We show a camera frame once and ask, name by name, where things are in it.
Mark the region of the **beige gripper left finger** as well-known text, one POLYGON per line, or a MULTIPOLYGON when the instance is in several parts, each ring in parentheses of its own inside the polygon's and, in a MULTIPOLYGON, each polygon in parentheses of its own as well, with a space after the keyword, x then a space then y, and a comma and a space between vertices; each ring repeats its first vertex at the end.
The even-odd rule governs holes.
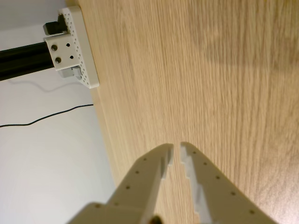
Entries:
POLYGON ((172 163, 173 145, 162 144, 133 164, 106 204, 92 202, 71 224, 161 224, 154 215, 160 182, 172 163))

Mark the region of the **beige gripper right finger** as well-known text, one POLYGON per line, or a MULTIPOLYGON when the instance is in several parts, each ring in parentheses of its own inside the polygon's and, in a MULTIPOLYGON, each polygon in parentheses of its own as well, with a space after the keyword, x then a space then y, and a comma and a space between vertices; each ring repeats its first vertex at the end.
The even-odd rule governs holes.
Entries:
POLYGON ((199 149, 182 142, 181 161, 190 179, 195 212, 202 224, 273 224, 199 149))

